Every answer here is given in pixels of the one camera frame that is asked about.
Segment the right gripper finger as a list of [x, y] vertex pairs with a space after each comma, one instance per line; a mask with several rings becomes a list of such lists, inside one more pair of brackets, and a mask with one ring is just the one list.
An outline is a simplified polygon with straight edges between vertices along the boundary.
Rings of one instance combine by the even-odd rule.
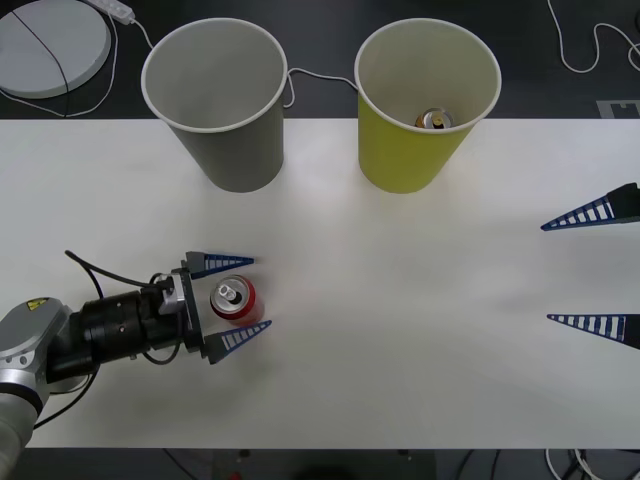
[[543, 224], [542, 231], [554, 231], [639, 221], [639, 186], [622, 185], [576, 209]]
[[547, 314], [546, 318], [636, 350], [640, 349], [638, 314]]

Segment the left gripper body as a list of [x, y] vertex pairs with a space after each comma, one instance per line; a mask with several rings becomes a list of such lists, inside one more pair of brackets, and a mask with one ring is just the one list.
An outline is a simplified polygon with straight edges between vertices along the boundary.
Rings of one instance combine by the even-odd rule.
[[144, 358], [153, 358], [153, 350], [170, 346], [173, 350], [169, 358], [176, 358], [182, 345], [189, 353], [204, 346], [193, 282], [206, 276], [204, 270], [188, 266], [174, 269], [169, 275], [152, 275], [143, 287], [143, 298], [148, 301], [151, 314], [143, 322], [149, 346]]

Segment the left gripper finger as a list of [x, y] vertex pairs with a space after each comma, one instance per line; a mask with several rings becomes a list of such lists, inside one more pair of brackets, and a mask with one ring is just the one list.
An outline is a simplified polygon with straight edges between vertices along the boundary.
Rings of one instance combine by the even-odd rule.
[[192, 280], [202, 279], [210, 275], [230, 271], [255, 263], [255, 259], [245, 256], [212, 254], [199, 251], [189, 251], [182, 266], [189, 273]]
[[217, 364], [271, 325], [272, 321], [267, 320], [254, 325], [207, 335], [204, 337], [202, 345], [202, 358], [206, 359], [210, 364]]

